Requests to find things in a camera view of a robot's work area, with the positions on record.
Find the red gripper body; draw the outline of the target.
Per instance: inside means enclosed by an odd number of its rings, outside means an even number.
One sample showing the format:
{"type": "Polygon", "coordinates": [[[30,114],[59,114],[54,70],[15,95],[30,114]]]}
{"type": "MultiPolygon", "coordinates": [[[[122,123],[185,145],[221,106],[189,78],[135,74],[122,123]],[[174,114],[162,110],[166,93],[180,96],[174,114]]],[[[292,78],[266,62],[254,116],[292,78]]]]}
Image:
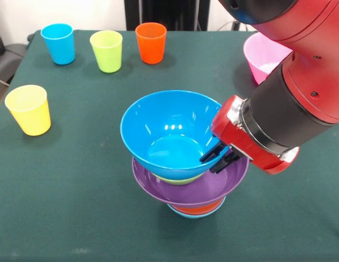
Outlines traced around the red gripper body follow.
{"type": "Polygon", "coordinates": [[[269,175],[285,171],[297,159],[300,148],[295,147],[281,154],[271,153],[258,144],[242,123],[241,108],[244,100],[230,97],[220,108],[211,124],[212,133],[232,148],[241,152],[249,161],[269,175]]]}

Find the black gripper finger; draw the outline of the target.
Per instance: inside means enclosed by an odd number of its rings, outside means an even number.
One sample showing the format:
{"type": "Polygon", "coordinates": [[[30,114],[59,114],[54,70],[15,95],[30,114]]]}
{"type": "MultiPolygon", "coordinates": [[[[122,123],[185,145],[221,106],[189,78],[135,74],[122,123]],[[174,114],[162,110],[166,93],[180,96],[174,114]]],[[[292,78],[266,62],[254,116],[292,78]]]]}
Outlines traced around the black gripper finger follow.
{"type": "Polygon", "coordinates": [[[222,141],[219,141],[214,145],[207,153],[205,153],[199,161],[201,163],[207,163],[220,155],[220,153],[226,148],[226,144],[222,141]]]}
{"type": "Polygon", "coordinates": [[[230,164],[239,160],[242,157],[244,157],[244,155],[241,152],[232,148],[213,167],[210,168],[210,172],[219,174],[230,164]]]}

